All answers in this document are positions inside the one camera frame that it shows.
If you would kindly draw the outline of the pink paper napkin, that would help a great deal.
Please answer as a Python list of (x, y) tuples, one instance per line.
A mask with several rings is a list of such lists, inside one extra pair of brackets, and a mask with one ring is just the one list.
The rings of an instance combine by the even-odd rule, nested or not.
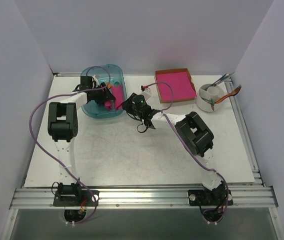
[(104, 104), (105, 109), (108, 111), (115, 111), (115, 101), (114, 100), (107, 100)]

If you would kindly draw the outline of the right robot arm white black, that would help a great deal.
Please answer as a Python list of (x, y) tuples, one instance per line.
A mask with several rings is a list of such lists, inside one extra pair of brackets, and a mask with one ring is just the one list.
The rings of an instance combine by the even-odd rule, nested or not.
[(214, 205), (227, 198), (228, 187), (223, 176), (215, 169), (213, 156), (214, 135), (198, 113), (170, 114), (165, 110), (153, 109), (142, 94), (131, 94), (122, 109), (139, 120), (147, 129), (170, 127), (186, 151), (200, 167), (204, 200)]

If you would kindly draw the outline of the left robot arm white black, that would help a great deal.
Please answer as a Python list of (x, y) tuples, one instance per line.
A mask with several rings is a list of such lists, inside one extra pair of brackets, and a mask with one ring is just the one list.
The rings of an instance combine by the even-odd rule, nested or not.
[(116, 98), (110, 88), (109, 81), (99, 82), (96, 76), (82, 76), (66, 99), (49, 103), (48, 134), (58, 152), (61, 174), (56, 194), (58, 198), (65, 197), (72, 206), (80, 204), (85, 198), (75, 164), (74, 145), (79, 130), (77, 111), (91, 101), (102, 105), (114, 101)]

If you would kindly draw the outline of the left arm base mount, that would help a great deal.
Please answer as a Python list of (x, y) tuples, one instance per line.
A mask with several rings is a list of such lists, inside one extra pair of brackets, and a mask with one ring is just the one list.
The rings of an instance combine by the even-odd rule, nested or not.
[(98, 190), (87, 191), (79, 183), (63, 184), (54, 182), (51, 186), (54, 196), (53, 206), (63, 207), (65, 225), (75, 226), (83, 223), (94, 214), (99, 203)]

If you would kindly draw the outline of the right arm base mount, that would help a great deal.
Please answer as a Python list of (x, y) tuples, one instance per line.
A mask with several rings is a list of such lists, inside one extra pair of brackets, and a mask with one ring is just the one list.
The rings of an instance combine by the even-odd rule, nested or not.
[(200, 213), (208, 224), (217, 225), (226, 213), (226, 209), (234, 204), (231, 191), (214, 194), (209, 190), (191, 189), (188, 192), (191, 207), (199, 207)]

